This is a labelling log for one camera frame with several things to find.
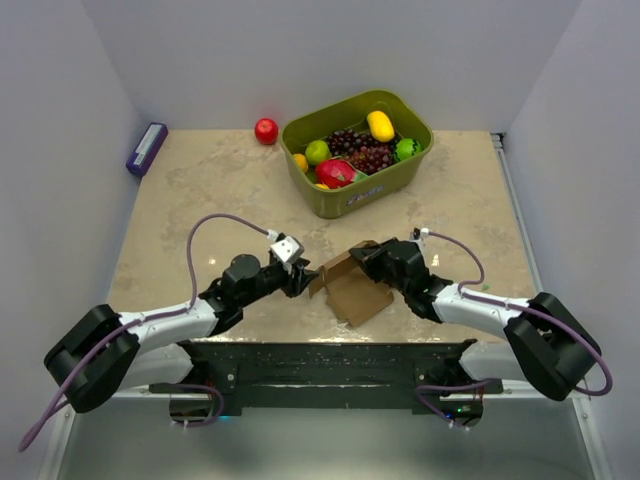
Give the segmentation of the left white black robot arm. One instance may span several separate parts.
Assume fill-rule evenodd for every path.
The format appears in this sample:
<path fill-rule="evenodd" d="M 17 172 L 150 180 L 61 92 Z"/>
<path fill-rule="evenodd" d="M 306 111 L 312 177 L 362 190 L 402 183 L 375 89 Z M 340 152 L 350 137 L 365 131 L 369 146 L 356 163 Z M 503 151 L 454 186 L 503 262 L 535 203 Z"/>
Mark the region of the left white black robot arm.
<path fill-rule="evenodd" d="M 120 313 L 107 304 L 95 306 L 45 355 L 44 366 L 73 409 L 90 412 L 124 386 L 142 355 L 224 333 L 243 319 L 245 307 L 278 290 L 300 296 L 319 276 L 309 264 L 304 258 L 284 264 L 271 253 L 262 266 L 242 254 L 192 304 Z"/>

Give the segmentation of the brown cardboard paper box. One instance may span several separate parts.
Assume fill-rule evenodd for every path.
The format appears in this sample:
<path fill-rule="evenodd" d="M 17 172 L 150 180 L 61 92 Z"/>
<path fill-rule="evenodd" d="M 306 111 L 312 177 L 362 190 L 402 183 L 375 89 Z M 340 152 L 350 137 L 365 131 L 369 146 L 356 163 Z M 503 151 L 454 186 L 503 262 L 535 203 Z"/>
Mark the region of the brown cardboard paper box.
<path fill-rule="evenodd" d="M 336 318 L 352 328 L 362 326 L 394 301 L 392 290 L 371 280 L 349 251 L 318 269 L 318 277 L 309 285 L 309 297 L 321 290 L 326 291 L 326 304 Z"/>

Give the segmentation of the olive green plastic bin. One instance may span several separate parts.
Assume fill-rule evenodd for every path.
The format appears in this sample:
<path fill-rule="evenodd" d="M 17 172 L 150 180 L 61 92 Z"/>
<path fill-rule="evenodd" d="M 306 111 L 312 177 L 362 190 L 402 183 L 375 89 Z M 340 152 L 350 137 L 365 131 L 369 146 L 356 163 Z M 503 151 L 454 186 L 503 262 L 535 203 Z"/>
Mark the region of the olive green plastic bin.
<path fill-rule="evenodd" d="M 401 97 L 378 89 L 290 121 L 279 142 L 311 211 L 335 219 L 408 185 L 434 134 Z"/>

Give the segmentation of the red dragon fruit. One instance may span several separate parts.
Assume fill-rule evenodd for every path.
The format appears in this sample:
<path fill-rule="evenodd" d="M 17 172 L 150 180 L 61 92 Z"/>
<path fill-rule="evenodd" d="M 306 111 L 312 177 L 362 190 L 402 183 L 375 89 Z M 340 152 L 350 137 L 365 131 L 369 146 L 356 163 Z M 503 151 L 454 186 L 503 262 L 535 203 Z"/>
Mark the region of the red dragon fruit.
<path fill-rule="evenodd" d="M 318 181 L 329 189 L 339 189 L 357 181 L 358 171 L 346 160 L 331 158 L 315 167 Z"/>

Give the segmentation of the purple white rectangular box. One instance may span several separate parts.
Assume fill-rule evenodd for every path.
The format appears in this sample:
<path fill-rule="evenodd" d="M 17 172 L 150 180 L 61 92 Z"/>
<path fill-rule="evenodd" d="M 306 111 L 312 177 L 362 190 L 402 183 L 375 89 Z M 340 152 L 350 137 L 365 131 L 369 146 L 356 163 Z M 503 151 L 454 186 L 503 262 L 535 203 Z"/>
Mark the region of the purple white rectangular box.
<path fill-rule="evenodd" d="M 144 177 L 154 162 L 169 130 L 164 123 L 151 122 L 126 161 L 126 169 L 138 178 Z"/>

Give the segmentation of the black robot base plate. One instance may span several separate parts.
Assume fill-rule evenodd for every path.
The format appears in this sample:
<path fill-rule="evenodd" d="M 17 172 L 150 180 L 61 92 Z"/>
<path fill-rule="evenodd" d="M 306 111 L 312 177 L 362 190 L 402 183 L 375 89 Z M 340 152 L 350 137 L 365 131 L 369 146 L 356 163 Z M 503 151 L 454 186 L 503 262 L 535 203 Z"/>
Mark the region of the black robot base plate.
<path fill-rule="evenodd" d="M 189 341 L 194 370 L 174 383 L 174 419 L 196 419 L 206 402 L 184 399 L 206 385 L 224 398 L 224 414 L 249 408 L 390 409 L 429 414 L 440 407 L 465 425 L 481 418 L 480 393 L 499 394 L 501 381 L 480 387 L 459 364 L 472 346 L 461 343 L 247 343 Z"/>

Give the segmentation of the small orange fruit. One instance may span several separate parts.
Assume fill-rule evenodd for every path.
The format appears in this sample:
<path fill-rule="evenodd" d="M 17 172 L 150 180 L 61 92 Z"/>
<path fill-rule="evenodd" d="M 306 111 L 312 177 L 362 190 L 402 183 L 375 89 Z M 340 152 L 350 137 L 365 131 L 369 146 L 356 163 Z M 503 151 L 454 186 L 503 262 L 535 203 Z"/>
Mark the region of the small orange fruit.
<path fill-rule="evenodd" d="M 303 154 L 296 153 L 293 155 L 293 159 L 303 173 L 306 173 L 308 171 L 309 164 Z"/>

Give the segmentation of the red apple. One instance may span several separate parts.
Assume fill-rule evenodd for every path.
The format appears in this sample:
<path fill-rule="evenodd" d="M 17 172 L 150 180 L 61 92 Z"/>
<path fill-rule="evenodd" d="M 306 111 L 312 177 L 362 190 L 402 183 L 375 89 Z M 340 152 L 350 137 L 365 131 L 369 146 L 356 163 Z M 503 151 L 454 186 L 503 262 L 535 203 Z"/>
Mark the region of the red apple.
<path fill-rule="evenodd" d="M 260 118 L 254 126 L 256 140 L 262 145 L 273 145 L 278 140 L 279 127 L 271 118 Z"/>

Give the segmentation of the dark purple grape bunch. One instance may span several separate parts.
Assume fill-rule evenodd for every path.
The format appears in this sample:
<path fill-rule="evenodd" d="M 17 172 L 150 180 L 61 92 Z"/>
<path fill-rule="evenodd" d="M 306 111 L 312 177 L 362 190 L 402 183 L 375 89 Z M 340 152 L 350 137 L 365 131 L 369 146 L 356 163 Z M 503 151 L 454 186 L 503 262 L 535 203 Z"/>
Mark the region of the dark purple grape bunch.
<path fill-rule="evenodd" d="M 337 130 L 325 141 L 334 157 L 346 160 L 367 175 L 381 172 L 395 163 L 392 147 L 375 140 L 370 132 Z"/>

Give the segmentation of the small green watermelon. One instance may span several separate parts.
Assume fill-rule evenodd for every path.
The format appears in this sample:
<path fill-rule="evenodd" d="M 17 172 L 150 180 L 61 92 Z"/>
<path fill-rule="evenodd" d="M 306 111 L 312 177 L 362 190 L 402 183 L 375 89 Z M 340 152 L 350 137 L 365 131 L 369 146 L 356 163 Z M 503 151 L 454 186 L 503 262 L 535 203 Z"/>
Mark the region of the small green watermelon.
<path fill-rule="evenodd" d="M 403 138 L 393 147 L 394 159 L 397 163 L 412 158 L 423 150 L 422 145 L 415 139 Z"/>

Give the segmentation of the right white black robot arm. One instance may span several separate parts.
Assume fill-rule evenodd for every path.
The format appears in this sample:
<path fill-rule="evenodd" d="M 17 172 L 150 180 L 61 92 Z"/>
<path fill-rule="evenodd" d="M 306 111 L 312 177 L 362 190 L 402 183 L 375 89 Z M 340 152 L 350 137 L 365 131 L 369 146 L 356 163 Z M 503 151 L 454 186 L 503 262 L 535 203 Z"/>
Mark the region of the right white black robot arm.
<path fill-rule="evenodd" d="M 543 396 L 562 401 L 602 358 L 593 337 L 554 295 L 506 298 L 470 290 L 431 273 L 420 240 L 392 238 L 349 251 L 372 281 L 404 298 L 412 313 L 439 324 L 458 324 L 504 339 L 469 346 L 445 369 L 448 386 L 469 392 L 481 381 L 526 381 Z"/>

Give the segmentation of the yellow mango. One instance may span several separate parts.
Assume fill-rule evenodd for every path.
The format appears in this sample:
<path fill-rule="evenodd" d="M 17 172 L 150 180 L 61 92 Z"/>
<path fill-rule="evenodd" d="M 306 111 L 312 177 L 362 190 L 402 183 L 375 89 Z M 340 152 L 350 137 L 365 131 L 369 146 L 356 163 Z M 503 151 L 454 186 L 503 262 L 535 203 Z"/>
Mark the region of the yellow mango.
<path fill-rule="evenodd" d="M 367 117 L 372 137 L 382 143 L 390 142 L 395 137 L 395 129 L 390 118 L 380 110 L 370 112 Z"/>

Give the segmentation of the green lime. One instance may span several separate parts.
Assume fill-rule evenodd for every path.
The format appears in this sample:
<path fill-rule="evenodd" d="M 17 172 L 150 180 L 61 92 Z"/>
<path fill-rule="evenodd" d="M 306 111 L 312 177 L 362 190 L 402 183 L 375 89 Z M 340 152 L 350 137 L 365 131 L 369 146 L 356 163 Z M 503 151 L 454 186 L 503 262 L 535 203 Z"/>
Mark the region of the green lime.
<path fill-rule="evenodd" d="M 324 140 L 314 140 L 305 149 L 305 157 L 310 166 L 317 166 L 332 157 L 332 152 Z"/>

